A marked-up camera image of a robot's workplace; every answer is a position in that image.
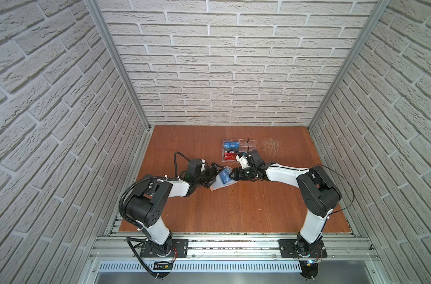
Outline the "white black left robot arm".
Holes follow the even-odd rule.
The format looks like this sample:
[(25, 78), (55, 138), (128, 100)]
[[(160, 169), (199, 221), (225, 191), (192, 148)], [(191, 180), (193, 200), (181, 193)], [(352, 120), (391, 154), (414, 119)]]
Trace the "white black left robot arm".
[(128, 223), (142, 231), (156, 245), (165, 245), (172, 233), (162, 220), (169, 198), (189, 197), (199, 187), (210, 188), (224, 167), (208, 164), (202, 159), (191, 160), (180, 176), (152, 176), (130, 185), (122, 194), (118, 211)]

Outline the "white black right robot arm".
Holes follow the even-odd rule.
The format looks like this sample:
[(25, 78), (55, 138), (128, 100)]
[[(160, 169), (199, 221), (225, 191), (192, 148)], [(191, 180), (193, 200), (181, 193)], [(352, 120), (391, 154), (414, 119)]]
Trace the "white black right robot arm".
[(312, 168), (293, 168), (278, 163), (261, 167), (235, 168), (230, 173), (234, 181), (262, 180), (280, 182), (300, 190), (307, 208), (298, 241), (313, 245), (322, 237), (326, 221), (342, 199), (342, 194), (325, 170), (316, 165)]

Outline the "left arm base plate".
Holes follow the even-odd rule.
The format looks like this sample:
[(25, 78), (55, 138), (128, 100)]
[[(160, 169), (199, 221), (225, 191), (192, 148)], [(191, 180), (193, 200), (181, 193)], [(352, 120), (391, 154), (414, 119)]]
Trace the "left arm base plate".
[(169, 239), (164, 244), (146, 241), (140, 251), (141, 257), (174, 257), (185, 258), (188, 253), (188, 239)]

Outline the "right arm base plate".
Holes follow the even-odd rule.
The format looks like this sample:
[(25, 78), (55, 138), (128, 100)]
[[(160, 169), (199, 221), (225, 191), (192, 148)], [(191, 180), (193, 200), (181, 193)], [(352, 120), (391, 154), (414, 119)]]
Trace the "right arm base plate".
[(278, 243), (282, 258), (325, 259), (328, 257), (322, 238), (311, 244), (305, 240), (296, 239), (280, 239)]

